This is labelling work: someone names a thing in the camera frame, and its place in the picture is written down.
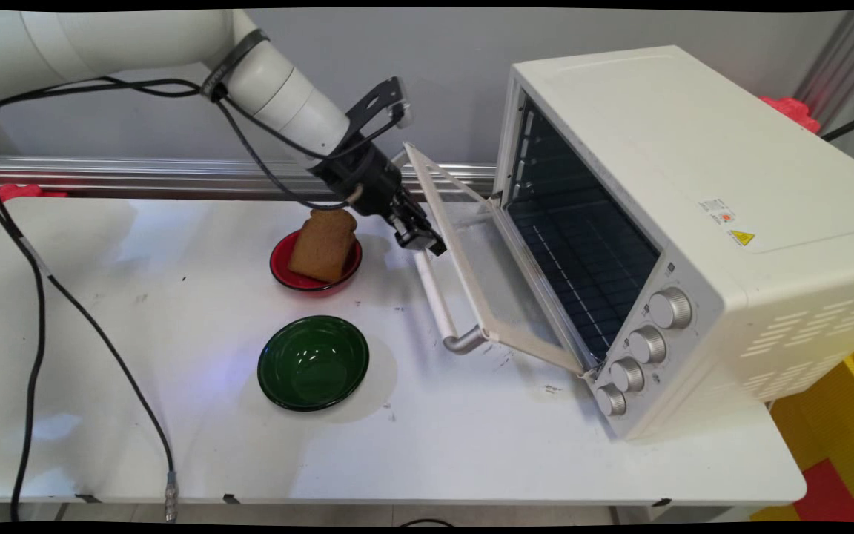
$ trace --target oven door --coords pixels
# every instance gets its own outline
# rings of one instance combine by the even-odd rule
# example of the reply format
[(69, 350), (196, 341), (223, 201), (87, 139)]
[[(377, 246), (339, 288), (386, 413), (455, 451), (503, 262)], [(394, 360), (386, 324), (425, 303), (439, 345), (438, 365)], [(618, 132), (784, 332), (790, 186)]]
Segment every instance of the oven door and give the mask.
[[(550, 311), (550, 303), (535, 290), (536, 280), (545, 278), (536, 272), (535, 263), (519, 260), (516, 254), (522, 251), (507, 242), (506, 216), (499, 202), (483, 199), (410, 143), (404, 143), (404, 149), (475, 315), (475, 326), (458, 334), (434, 278), (433, 257), (417, 252), (417, 271), (444, 346), (465, 354), (485, 342), (501, 343), (583, 375), (589, 366), (576, 356), (572, 341), (556, 322), (558, 311)], [(467, 202), (441, 200), (433, 176), (462, 189)]]

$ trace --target black cable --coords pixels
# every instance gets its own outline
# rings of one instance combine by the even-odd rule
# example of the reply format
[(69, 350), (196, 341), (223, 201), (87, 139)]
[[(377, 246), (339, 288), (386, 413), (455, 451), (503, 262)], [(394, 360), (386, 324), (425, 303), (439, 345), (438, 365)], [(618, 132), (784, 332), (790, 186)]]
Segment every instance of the black cable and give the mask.
[(31, 373), (28, 376), (28, 387), (26, 391), (26, 403), (24, 404), (24, 438), (21, 440), (21, 457), (18, 464), (18, 473), (15, 475), (15, 484), (13, 486), (13, 494), (10, 502), (10, 519), (18, 521), (18, 499), (21, 494), (21, 483), (24, 482), (24, 471), (28, 465), (28, 453), (31, 451), (31, 430), (35, 419), (35, 384), (38, 382), (38, 372), (41, 371), (42, 362), (44, 361), (44, 283), (42, 283), (42, 271), (38, 267), (37, 261), (33, 255), (28, 252), (24, 244), (21, 243), (21, 232), (17, 227), (10, 229), (9, 222), (0, 214), (0, 223), (9, 237), (14, 241), (15, 246), (21, 251), (28, 263), (31, 264), (31, 271), (35, 276), (35, 293), (38, 295), (38, 347), (35, 349), (35, 361), (31, 366)]
[[(21, 458), (19, 460), (19, 469), (18, 473), (15, 476), (15, 484), (13, 487), (13, 494), (11, 495), (10, 500), (10, 519), (11, 521), (19, 521), (18, 515), (18, 504), (19, 498), (21, 496), (21, 485), (24, 483), (24, 474), (26, 473), (27, 465), (28, 465), (28, 455), (30, 455), (31, 451), (31, 436), (33, 436), (33, 424), (34, 424), (34, 410), (35, 410), (35, 386), (38, 383), (38, 374), (41, 371), (42, 362), (44, 361), (44, 337), (45, 337), (45, 327), (44, 327), (44, 283), (42, 280), (42, 272), (41, 268), (38, 265), (38, 261), (34, 257), (33, 252), (31, 252), (30, 248), (26, 246), (27, 240), (24, 239), (24, 234), (21, 232), (17, 224), (14, 222), (13, 217), (9, 213), (9, 208), (4, 204), (4, 200), (0, 196), (0, 224), (2, 224), (3, 229), (6, 231), (6, 234), (9, 234), (10, 239), (13, 240), (15, 246), (21, 251), (21, 254), (25, 256), (28, 260), (28, 263), (31, 264), (31, 269), (33, 270), (35, 276), (35, 290), (38, 294), (38, 348), (35, 352), (35, 360), (33, 363), (33, 368), (31, 369), (30, 376), (28, 376), (28, 387), (27, 387), (27, 396), (26, 396), (26, 419), (24, 419), (24, 438), (21, 443)], [(160, 442), (163, 443), (163, 450), (166, 453), (167, 457), (167, 467), (168, 471), (173, 472), (173, 454), (170, 451), (170, 444), (167, 441), (166, 435), (163, 433), (163, 428), (160, 426), (160, 423), (157, 421), (156, 416), (153, 414), (153, 410), (148, 405), (146, 399), (143, 397), (143, 393), (140, 392), (140, 388), (136, 385), (136, 381), (133, 379), (133, 376), (128, 369), (128, 365), (125, 364), (121, 355), (118, 354), (114, 345), (111, 343), (111, 340), (107, 337), (104, 330), (102, 330), (101, 326), (98, 325), (97, 321), (94, 320), (94, 317), (91, 317), (91, 314), (82, 307), (81, 303), (76, 300), (76, 298), (68, 293), (68, 290), (64, 288), (64, 286), (59, 283), (57, 278), (53, 276), (53, 274), (48, 274), (48, 281), (54, 285), (58, 291), (60, 291), (68, 301), (74, 305), (75, 308), (78, 309), (82, 315), (85, 316), (85, 319), (94, 329), (98, 332), (98, 335), (105, 342), (105, 345), (109, 348), (112, 355), (114, 355), (116, 361), (121, 366), (122, 371), (128, 377), (128, 381), (130, 382), (133, 392), (136, 393), (140, 403), (143, 406), (143, 409), (146, 410), (147, 415), (150, 417), (151, 422), (153, 423), (153, 428), (156, 429), (157, 435), (160, 437)]]
[[(150, 94), (150, 95), (165, 97), (165, 98), (189, 97), (189, 96), (199, 94), (199, 91), (200, 91), (199, 85), (194, 84), (193, 82), (189, 82), (186, 80), (179, 80), (179, 79), (175, 79), (175, 78), (162, 79), (162, 80), (150, 80), (150, 81), (144, 81), (144, 82), (125, 82), (125, 81), (119, 80), (117, 78), (105, 76), (105, 77), (99, 78), (99, 80), (106, 81), (106, 82), (108, 82), (108, 84), (85, 85), (85, 87), (81, 87), (81, 88), (62, 88), (61, 85), (59, 85), (58, 87), (38, 89), (35, 91), (30, 91), (27, 93), (23, 93), (20, 95), (16, 95), (16, 96), (13, 96), (10, 98), (0, 100), (0, 107), (3, 105), (14, 104), (14, 102), (26, 102), (26, 101), (31, 101), (31, 100), (38, 100), (41, 98), (50, 98), (53, 96), (61, 96), (61, 95), (67, 95), (67, 94), (78, 94), (78, 93), (88, 93), (88, 92), (104, 91), (104, 90), (111, 90), (111, 89), (122, 89), (122, 88), (131, 88), (131, 89), (135, 89), (135, 90), (142, 92), (142, 93), (145, 93), (145, 94)], [(186, 91), (180, 91), (180, 92), (158, 91), (158, 90), (152, 89), (153, 87), (157, 87), (157, 85), (183, 85), (183, 87), (186, 87), (188, 89)], [(233, 128), (233, 132), (238, 136), (239, 141), (241, 143), (243, 143), (243, 146), (244, 146), (244, 148), (246, 148), (248, 154), (250, 154), (251, 158), (256, 162), (256, 164), (263, 171), (263, 173), (275, 184), (275, 186), (278, 187), (278, 189), (281, 190), (282, 193), (285, 193), (285, 195), (292, 197), (292, 199), (296, 200), (296, 202), (298, 202), (299, 204), (302, 204), (302, 205), (309, 207), (309, 208), (312, 208), (312, 209), (335, 210), (335, 209), (342, 209), (343, 207), (346, 207), (348, 205), (346, 202), (339, 202), (337, 204), (332, 204), (332, 205), (320, 205), (320, 204), (314, 204), (312, 202), (306, 202), (306, 200), (303, 200), (302, 197), (298, 196), (296, 193), (289, 190), (288, 187), (285, 187), (282, 184), (281, 180), (278, 180), (278, 178), (276, 178), (275, 175), (272, 174), (270, 170), (268, 170), (268, 167), (265, 166), (265, 163), (262, 162), (262, 160), (259, 158), (259, 156), (255, 153), (255, 150), (252, 148), (252, 146), (250, 145), (250, 143), (246, 139), (246, 136), (239, 129), (239, 125), (235, 122), (233, 115), (231, 115), (230, 111), (228, 111), (226, 106), (221, 104), (221, 102), (217, 102), (216, 104), (217, 104), (218, 108), (220, 109), (220, 111), (223, 112), (223, 115), (226, 117), (227, 121), (230, 122), (230, 126), (231, 126), (231, 128)], [(361, 148), (367, 142), (373, 141), (373, 139), (377, 138), (377, 136), (382, 135), (384, 132), (388, 131), (388, 129), (392, 128), (392, 126), (396, 125), (397, 122), (400, 121), (400, 119), (393, 119), (387, 125), (384, 125), (381, 128), (377, 129), (377, 131), (375, 133), (373, 133), (372, 135), (367, 136), (367, 138), (363, 139), (362, 142), (359, 142), (356, 145), (352, 146), (352, 148), (343, 150), (342, 152), (339, 152), (338, 154), (335, 154), (335, 155), (323, 156), (321, 154), (316, 154), (316, 153), (312, 152), (311, 150), (302, 148), (302, 146), (299, 146), (297, 143), (292, 142), (288, 138), (285, 138), (285, 136), (282, 136), (278, 132), (274, 131), (274, 129), (269, 128), (267, 125), (264, 125), (263, 122), (260, 122), (260, 121), (258, 121), (258, 119), (255, 119), (254, 117), (252, 117), (250, 114), (248, 114), (246, 111), (241, 109), (238, 105), (236, 105), (235, 102), (230, 101), (230, 104), (233, 105), (233, 107), (236, 108), (240, 113), (242, 113), (243, 116), (248, 118), (250, 121), (254, 122), (254, 124), (257, 124), (258, 126), (263, 128), (264, 131), (270, 132), (277, 139), (280, 139), (280, 141), (285, 142), (285, 143), (287, 143), (287, 145), (291, 146), (292, 148), (295, 148), (296, 150), (299, 150), (299, 151), (305, 153), (306, 155), (312, 156), (313, 158), (316, 158), (316, 159), (336, 159), (336, 158), (340, 158), (340, 156), (345, 156), (346, 154), (349, 154), (349, 153), (353, 152), (354, 150)], [(17, 476), (15, 477), (15, 486), (13, 488), (13, 496), (11, 496), (11, 501), (10, 501), (11, 521), (19, 521), (18, 501), (19, 501), (19, 497), (21, 496), (21, 484), (23, 484), (23, 482), (24, 482), (24, 473), (26, 472), (26, 469), (27, 469), (28, 454), (30, 454), (30, 450), (31, 450), (31, 434), (33, 434), (35, 386), (38, 382), (38, 374), (40, 372), (40, 369), (42, 367), (42, 363), (44, 361), (44, 335), (45, 335), (45, 328), (44, 328), (44, 283), (42, 280), (42, 271), (41, 271), (41, 267), (38, 264), (38, 260), (34, 256), (33, 251), (30, 250), (30, 245), (27, 246), (27, 240), (24, 239), (24, 235), (21, 233), (21, 230), (19, 229), (19, 227), (17, 226), (17, 224), (14, 222), (13, 218), (11, 217), (11, 214), (9, 213), (9, 209), (7, 209), (6, 205), (4, 205), (4, 202), (3, 202), (3, 199), (1, 196), (0, 196), (0, 224), (2, 225), (3, 229), (6, 231), (6, 234), (9, 234), (9, 237), (10, 237), (10, 239), (13, 240), (13, 242), (15, 243), (15, 246), (17, 246), (18, 249), (21, 251), (21, 254), (23, 254), (23, 256), (25, 256), (27, 258), (28, 262), (31, 264), (31, 268), (33, 268), (33, 273), (35, 276), (35, 289), (36, 289), (37, 294), (38, 294), (38, 317), (39, 317), (38, 348), (37, 348), (37, 351), (35, 354), (35, 360), (33, 363), (33, 371), (31, 371), (31, 375), (28, 378), (27, 399), (26, 399), (26, 422), (24, 422), (24, 439), (23, 439), (23, 444), (21, 444), (21, 459), (19, 461), (18, 473), (17, 473)], [(102, 330), (102, 328), (98, 324), (98, 322), (95, 321), (94, 317), (91, 317), (91, 314), (89, 314), (89, 312), (87, 310), (85, 310), (84, 306), (82, 306), (81, 303), (78, 300), (76, 300), (76, 298), (71, 293), (69, 293), (69, 291), (64, 286), (62, 286), (61, 283), (59, 283), (59, 281), (57, 280), (57, 278), (55, 278), (53, 276), (53, 274), (49, 273), (47, 278), (48, 278), (48, 281), (50, 281), (51, 284), (54, 285), (55, 288), (57, 288), (58, 291), (60, 291), (60, 293), (62, 295), (64, 295), (64, 297), (67, 298), (67, 300), (79, 312), (81, 312), (82, 315), (84, 315), (84, 317), (88, 321), (88, 323), (91, 324), (91, 326), (95, 329), (95, 331), (98, 332), (98, 335), (101, 337), (101, 339), (105, 342), (105, 345), (107, 346), (107, 348), (109, 349), (111, 354), (114, 355), (114, 358), (116, 359), (116, 362), (118, 362), (119, 367), (121, 367), (121, 370), (125, 373), (125, 376), (128, 378), (128, 382), (130, 382), (130, 385), (133, 388), (133, 392), (135, 392), (136, 396), (138, 396), (138, 399), (140, 401), (140, 405), (143, 406), (143, 409), (145, 409), (145, 411), (147, 412), (147, 415), (150, 417), (151, 422), (153, 423), (153, 428), (156, 430), (156, 433), (160, 438), (160, 442), (163, 443), (163, 450), (164, 450), (166, 457), (167, 457), (168, 470), (170, 471), (170, 473), (173, 473), (173, 454), (170, 451), (170, 443), (168, 442), (167, 437), (163, 432), (163, 428), (160, 426), (160, 423), (157, 421), (156, 416), (153, 414), (153, 410), (150, 408), (149, 403), (147, 403), (145, 396), (143, 396), (143, 393), (140, 392), (140, 388), (139, 388), (138, 384), (136, 384), (136, 380), (133, 379), (133, 376), (132, 376), (132, 374), (128, 368), (128, 365), (125, 364), (125, 362), (123, 361), (123, 358), (121, 358), (121, 355), (115, 349), (114, 344), (111, 343), (111, 340), (107, 337), (104, 330)]]
[[(166, 96), (170, 98), (183, 98), (187, 96), (193, 96), (199, 93), (199, 85), (194, 84), (193, 82), (188, 82), (186, 80), (180, 80), (179, 78), (163, 78), (160, 80), (147, 80), (144, 82), (125, 82), (116, 78), (111, 78), (110, 76), (105, 76), (102, 78), (96, 78), (96, 80), (105, 80), (112, 82), (109, 82), (109, 84), (102, 85), (85, 85), (81, 88), (63, 88), (64, 85), (62, 85), (60, 88), (38, 89), (35, 91), (22, 93), (20, 95), (15, 95), (13, 97), (0, 100), (0, 108), (2, 108), (3, 105), (15, 104), (15, 102), (26, 102), (30, 100), (50, 98), (53, 96), (91, 93), (95, 91), (106, 91), (113, 89), (136, 89), (138, 91), (147, 92), (156, 96)], [(156, 87), (156, 85), (183, 85), (183, 87), (190, 88), (192, 90), (187, 90), (180, 93), (168, 93), (148, 89)]]
[(78, 302), (77, 298), (72, 297), (72, 294), (68, 293), (68, 290), (65, 289), (61, 283), (59, 283), (58, 278), (56, 278), (54, 274), (50, 274), (50, 276), (48, 276), (48, 281), (50, 281), (51, 285), (55, 286), (55, 289), (57, 289), (61, 292), (61, 294), (64, 295), (64, 298), (68, 299), (72, 306), (74, 306), (79, 312), (81, 312), (81, 315), (85, 316), (85, 319), (87, 319), (87, 321), (91, 323), (91, 326), (94, 327), (95, 332), (98, 332), (98, 335), (101, 337), (102, 341), (105, 342), (108, 351), (110, 351), (111, 354), (114, 355), (114, 359), (118, 361), (118, 365), (121, 366), (121, 371), (125, 372), (125, 376), (128, 377), (128, 382), (130, 382), (131, 388), (133, 388), (133, 393), (136, 393), (136, 398), (138, 398), (138, 400), (140, 401), (140, 406), (143, 406), (143, 409), (147, 412), (147, 416), (150, 417), (150, 422), (153, 423), (153, 429), (155, 429), (156, 434), (160, 436), (160, 442), (163, 443), (163, 452), (167, 456), (167, 470), (173, 471), (173, 454), (170, 453), (170, 443), (167, 441), (167, 437), (163, 433), (163, 428), (160, 426), (160, 422), (157, 421), (156, 416), (153, 414), (153, 410), (150, 408), (149, 403), (147, 403), (147, 399), (145, 399), (143, 397), (143, 393), (140, 392), (140, 386), (136, 385), (136, 380), (133, 379), (133, 375), (128, 369), (128, 365), (125, 364), (125, 361), (118, 353), (118, 349), (114, 348), (114, 344), (111, 343), (110, 338), (107, 337), (107, 334), (105, 334), (105, 330), (101, 328), (101, 325), (98, 324), (98, 321), (95, 321), (94, 317), (91, 317), (91, 314), (89, 314), (89, 312), (85, 310), (84, 306), (81, 305), (81, 302)]
[(826, 135), (821, 136), (821, 138), (823, 139), (823, 141), (833, 142), (835, 141), (835, 139), (839, 139), (840, 136), (843, 136), (850, 131), (854, 131), (854, 121), (850, 121), (847, 122), (847, 124), (839, 126), (839, 128), (836, 128), (834, 129), (834, 131), (831, 131)]
[(239, 141), (241, 143), (243, 143), (244, 148), (246, 148), (248, 155), (250, 155), (250, 158), (252, 158), (252, 161), (255, 162), (255, 165), (259, 166), (259, 168), (262, 170), (262, 172), (270, 180), (272, 180), (272, 183), (274, 183), (275, 186), (278, 187), (278, 189), (280, 189), (282, 193), (285, 193), (285, 195), (292, 197), (292, 199), (294, 199), (295, 202), (298, 202), (299, 204), (302, 204), (302, 206), (308, 207), (310, 209), (316, 209), (316, 210), (321, 210), (321, 211), (331, 211), (331, 210), (339, 210), (339, 209), (342, 209), (342, 208), (345, 208), (348, 206), (348, 203), (346, 203), (346, 202), (338, 202), (337, 204), (328, 204), (328, 205), (312, 203), (312, 202), (309, 202), (308, 200), (303, 200), (302, 197), (300, 197), (296, 193), (289, 190), (288, 187), (285, 187), (284, 183), (282, 183), (282, 180), (276, 178), (275, 175), (272, 174), (272, 171), (268, 170), (268, 167), (265, 166), (264, 162), (262, 162), (262, 159), (259, 158), (259, 155), (255, 153), (255, 149), (253, 149), (252, 145), (250, 145), (250, 143), (248, 143), (248, 139), (246, 139), (246, 135), (244, 135), (243, 131), (241, 131), (241, 129), (239, 129), (239, 125), (236, 123), (236, 121), (233, 118), (233, 115), (231, 115), (230, 111), (226, 108), (226, 106), (223, 105), (223, 102), (216, 102), (216, 107), (219, 108), (219, 110), (223, 112), (223, 115), (226, 117), (227, 121), (230, 122), (230, 126), (231, 126), (231, 128), (233, 128), (233, 132), (236, 134), (236, 136), (238, 136)]
[(342, 158), (342, 156), (349, 155), (355, 150), (361, 148), (362, 146), (367, 145), (367, 143), (374, 141), (374, 139), (376, 139), (380, 134), (389, 131), (389, 129), (393, 128), (394, 125), (400, 122), (400, 118), (390, 119), (390, 121), (388, 121), (386, 125), (382, 126), (381, 128), (378, 128), (375, 132), (373, 132), (373, 134), (366, 136), (365, 139), (362, 139), (362, 141), (355, 143), (355, 145), (350, 146), (350, 148), (346, 148), (341, 152), (336, 152), (334, 154), (329, 154), (328, 156), (326, 156), (323, 154), (319, 154), (318, 152), (313, 152), (305, 148), (305, 146), (299, 145), (299, 143), (292, 141), (292, 139), (289, 139), (281, 133), (270, 128), (270, 126), (260, 121), (260, 119), (255, 118), (254, 116), (250, 115), (249, 112), (245, 111), (245, 109), (241, 108), (236, 102), (233, 101), (233, 99), (227, 97), (226, 102), (230, 102), (230, 105), (233, 106), (233, 109), (235, 109), (235, 111), (238, 111), (240, 115), (249, 119), (252, 124), (257, 125), (264, 131), (269, 132), (272, 136), (274, 136), (275, 139), (284, 142), (286, 145), (291, 146), (302, 154), (309, 156), (309, 158), (321, 159), (322, 161), (330, 161), (330, 159), (339, 159)]
[(416, 519), (413, 521), (407, 521), (405, 524), (397, 525), (397, 528), (410, 527), (412, 524), (421, 524), (421, 523), (436, 523), (442, 524), (444, 527), (455, 528), (453, 524), (447, 523), (447, 521), (441, 521), (440, 519)]

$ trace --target yellow warning sticker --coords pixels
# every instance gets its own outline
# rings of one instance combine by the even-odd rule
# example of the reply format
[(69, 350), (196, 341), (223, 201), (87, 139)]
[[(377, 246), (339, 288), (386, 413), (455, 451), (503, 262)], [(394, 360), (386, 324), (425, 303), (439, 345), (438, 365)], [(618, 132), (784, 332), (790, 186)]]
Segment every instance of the yellow warning sticker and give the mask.
[(740, 241), (742, 246), (747, 246), (749, 241), (753, 240), (753, 237), (756, 237), (754, 234), (748, 234), (746, 232), (738, 232), (736, 230), (729, 231), (734, 237), (736, 237), (737, 241)]

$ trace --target red bowl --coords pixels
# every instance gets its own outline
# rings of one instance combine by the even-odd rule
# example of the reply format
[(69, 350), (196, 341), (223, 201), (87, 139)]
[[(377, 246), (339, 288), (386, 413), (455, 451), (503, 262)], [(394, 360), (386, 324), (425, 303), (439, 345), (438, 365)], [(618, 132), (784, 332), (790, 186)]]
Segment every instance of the red bowl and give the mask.
[(326, 291), (342, 285), (348, 278), (354, 276), (355, 271), (358, 271), (358, 267), (362, 264), (362, 244), (358, 240), (355, 240), (355, 246), (351, 248), (351, 252), (348, 253), (348, 257), (345, 259), (345, 268), (342, 270), (345, 274), (336, 283), (324, 283), (321, 280), (315, 280), (315, 278), (305, 277), (289, 271), (288, 261), (292, 258), (295, 241), (299, 239), (299, 233), (301, 232), (302, 230), (296, 230), (288, 234), (272, 249), (272, 256), (270, 257), (272, 276), (280, 284), (295, 291)]

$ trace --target oven knob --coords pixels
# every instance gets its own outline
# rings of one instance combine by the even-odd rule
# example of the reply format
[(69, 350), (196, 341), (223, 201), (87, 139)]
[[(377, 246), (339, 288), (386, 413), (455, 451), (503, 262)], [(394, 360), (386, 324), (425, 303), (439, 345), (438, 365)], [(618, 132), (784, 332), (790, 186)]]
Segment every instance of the oven knob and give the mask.
[(691, 324), (691, 301), (675, 287), (651, 295), (648, 301), (651, 320), (661, 328), (685, 328)]
[(611, 381), (622, 392), (640, 392), (644, 389), (644, 373), (633, 358), (621, 358), (608, 368)]
[(660, 363), (667, 355), (664, 338), (655, 327), (646, 325), (628, 334), (628, 348), (631, 355), (641, 363)]
[(595, 400), (599, 403), (599, 408), (602, 409), (602, 413), (609, 417), (613, 415), (622, 415), (626, 409), (624, 395), (622, 395), (621, 392), (619, 392), (612, 384), (601, 386), (595, 392)]

